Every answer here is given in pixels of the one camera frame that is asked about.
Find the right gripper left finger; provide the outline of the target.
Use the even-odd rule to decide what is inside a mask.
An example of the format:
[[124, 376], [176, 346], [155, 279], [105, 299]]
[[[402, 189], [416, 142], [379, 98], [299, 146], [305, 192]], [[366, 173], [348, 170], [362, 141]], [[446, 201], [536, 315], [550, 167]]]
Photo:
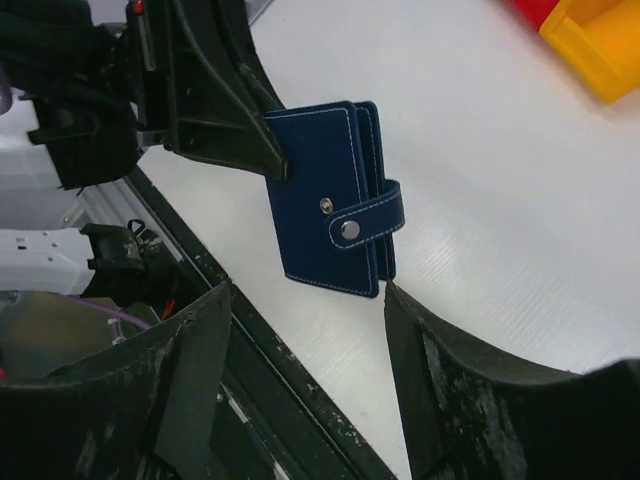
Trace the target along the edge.
[[2, 382], [2, 478], [213, 478], [230, 323], [223, 282], [114, 347]]

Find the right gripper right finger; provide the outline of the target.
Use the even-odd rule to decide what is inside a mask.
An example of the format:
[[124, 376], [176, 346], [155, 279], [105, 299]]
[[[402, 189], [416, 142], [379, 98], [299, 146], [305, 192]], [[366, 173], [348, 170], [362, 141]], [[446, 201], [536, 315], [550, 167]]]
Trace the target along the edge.
[[385, 290], [389, 355], [415, 479], [635, 479], [639, 363], [580, 375], [524, 360]]

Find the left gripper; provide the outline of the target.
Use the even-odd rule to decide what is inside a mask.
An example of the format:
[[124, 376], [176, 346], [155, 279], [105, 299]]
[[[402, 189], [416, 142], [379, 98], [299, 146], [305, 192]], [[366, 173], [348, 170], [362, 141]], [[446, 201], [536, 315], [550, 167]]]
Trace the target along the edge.
[[122, 17], [95, 26], [92, 78], [108, 116], [140, 148], [275, 180], [287, 160], [264, 114], [283, 104], [256, 52], [242, 1], [118, 1]]

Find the blue card holder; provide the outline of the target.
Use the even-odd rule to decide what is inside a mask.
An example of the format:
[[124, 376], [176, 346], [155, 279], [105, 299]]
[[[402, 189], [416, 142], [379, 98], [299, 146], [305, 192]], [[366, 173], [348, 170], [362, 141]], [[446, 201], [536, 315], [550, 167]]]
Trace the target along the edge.
[[285, 276], [375, 298], [396, 275], [393, 235], [405, 224], [400, 184], [385, 175], [377, 106], [341, 101], [272, 111], [289, 161], [267, 191]]

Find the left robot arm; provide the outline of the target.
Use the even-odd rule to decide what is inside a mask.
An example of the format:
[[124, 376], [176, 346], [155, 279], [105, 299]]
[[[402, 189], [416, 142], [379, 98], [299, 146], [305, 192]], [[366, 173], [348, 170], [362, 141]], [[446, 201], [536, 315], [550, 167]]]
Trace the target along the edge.
[[82, 191], [161, 146], [203, 164], [288, 176], [267, 125], [281, 107], [243, 1], [1, 5], [1, 187]]

